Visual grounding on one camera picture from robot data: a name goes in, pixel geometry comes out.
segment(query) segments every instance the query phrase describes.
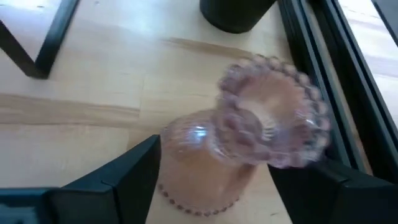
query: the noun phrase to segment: black metal frame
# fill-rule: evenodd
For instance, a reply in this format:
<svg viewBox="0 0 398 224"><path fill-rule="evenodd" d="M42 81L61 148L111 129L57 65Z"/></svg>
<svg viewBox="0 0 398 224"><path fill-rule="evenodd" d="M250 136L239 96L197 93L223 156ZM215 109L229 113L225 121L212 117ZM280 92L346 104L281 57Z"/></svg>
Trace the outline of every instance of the black metal frame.
<svg viewBox="0 0 398 224"><path fill-rule="evenodd" d="M338 1L312 1L374 175L398 184L398 132Z"/></svg>
<svg viewBox="0 0 398 224"><path fill-rule="evenodd" d="M332 149L334 153L328 154L329 159L306 169L279 170L270 167L272 178L294 224L398 223L398 186L392 184L396 183L395 173L398 170L394 164L397 159L386 158L396 151L394 144L387 144L394 142L393 139L397 137L393 129L395 126L392 127L394 123L341 9L336 12L340 8L338 2L309 1L361 139L374 138L365 139L364 148L375 177L365 174L339 103L336 83L331 79L325 53L320 48L320 39L314 32L307 3L307 0L279 0L280 12L295 64L310 75L321 89L325 101L329 99L335 114L335 117L331 117L332 123L335 129L340 130L344 144L333 144L333 147L341 148ZM336 156L344 155L341 153L343 151L346 151L349 162L344 157Z"/></svg>
<svg viewBox="0 0 398 224"><path fill-rule="evenodd" d="M78 2L79 0L62 0L35 62L2 21L0 21L0 48L28 77L47 79Z"/></svg>

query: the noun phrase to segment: light wood surface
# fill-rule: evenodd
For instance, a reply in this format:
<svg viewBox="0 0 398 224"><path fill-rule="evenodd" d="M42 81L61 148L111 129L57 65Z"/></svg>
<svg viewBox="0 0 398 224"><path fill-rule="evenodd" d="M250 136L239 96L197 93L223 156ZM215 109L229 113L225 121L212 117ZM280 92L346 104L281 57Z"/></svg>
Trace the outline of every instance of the light wood surface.
<svg viewBox="0 0 398 224"><path fill-rule="evenodd" d="M398 124L398 47L370 0L339 0L392 119Z"/></svg>
<svg viewBox="0 0 398 224"><path fill-rule="evenodd" d="M32 58L60 0L0 0L0 19ZM0 187L62 186L173 119L213 106L216 82L254 53L291 61L277 5L252 32L211 26L198 0L82 0L49 80L0 52ZM154 194L147 223L290 223L266 166L231 210L186 215Z"/></svg>

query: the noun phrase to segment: glass candlestick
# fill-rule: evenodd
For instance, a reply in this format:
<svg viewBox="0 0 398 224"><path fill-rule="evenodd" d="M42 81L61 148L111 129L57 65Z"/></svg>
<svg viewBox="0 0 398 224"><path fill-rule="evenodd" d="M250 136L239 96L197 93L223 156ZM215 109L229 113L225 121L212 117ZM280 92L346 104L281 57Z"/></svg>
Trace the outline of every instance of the glass candlestick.
<svg viewBox="0 0 398 224"><path fill-rule="evenodd" d="M308 76L256 55L230 65L214 109L171 122L161 133L159 189L197 216L225 212L256 166L305 167L328 145L330 123Z"/></svg>

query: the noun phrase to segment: black stand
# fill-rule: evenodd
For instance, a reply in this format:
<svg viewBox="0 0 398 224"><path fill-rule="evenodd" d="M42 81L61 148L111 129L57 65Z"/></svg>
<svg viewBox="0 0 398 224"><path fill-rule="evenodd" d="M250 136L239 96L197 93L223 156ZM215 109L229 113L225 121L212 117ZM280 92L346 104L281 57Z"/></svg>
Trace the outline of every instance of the black stand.
<svg viewBox="0 0 398 224"><path fill-rule="evenodd" d="M0 189L0 223L145 224L160 166L160 137L62 187Z"/></svg>
<svg viewBox="0 0 398 224"><path fill-rule="evenodd" d="M354 143L307 0L279 0L295 64L330 103L332 144L306 169L270 167L294 224L398 223L397 131L337 0L309 1L325 38L374 177Z"/></svg>
<svg viewBox="0 0 398 224"><path fill-rule="evenodd" d="M79 0L62 0L35 62L2 21L0 21L0 48L28 77L47 79L78 2Z"/></svg>

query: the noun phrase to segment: black plastic edge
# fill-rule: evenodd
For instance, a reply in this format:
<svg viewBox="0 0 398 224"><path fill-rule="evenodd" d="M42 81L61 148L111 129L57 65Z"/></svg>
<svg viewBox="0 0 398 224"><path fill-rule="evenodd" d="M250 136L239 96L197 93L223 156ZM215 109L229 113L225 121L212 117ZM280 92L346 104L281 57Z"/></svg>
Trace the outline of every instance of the black plastic edge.
<svg viewBox="0 0 398 224"><path fill-rule="evenodd" d="M331 146L326 150L326 152L330 158L336 159L348 167L357 167L355 164L353 166L351 165L350 159L346 152L346 146L349 146L349 144L343 141L338 122L336 121L336 115L339 115L339 113L336 113L335 106L333 106L336 105L336 103L331 103L331 100L334 101L334 98L329 98L328 88L326 87L326 83L328 87L330 86L330 83L326 82L328 80L325 81L323 79L314 49L310 41L310 37L308 35L307 27L305 26L303 19L299 18L297 13L293 11L294 9L292 6L287 5L290 3L291 2L281 1L280 10L287 33L289 46L292 51L293 60L297 68L303 72L306 72L312 79L313 83L319 87L323 99L325 100L325 103L329 105L329 108L333 108L333 110L330 110L330 120L333 127L331 130L332 142Z"/></svg>
<svg viewBox="0 0 398 224"><path fill-rule="evenodd" d="M376 177L398 183L396 127L336 1L311 1Z"/></svg>
<svg viewBox="0 0 398 224"><path fill-rule="evenodd" d="M396 45L398 45L398 25L397 25L397 18L394 18L396 14L392 14L392 11L397 10L398 3L396 0L372 0L374 7L376 8L377 12L380 15L380 18L383 20L383 23L386 25L388 32Z"/></svg>

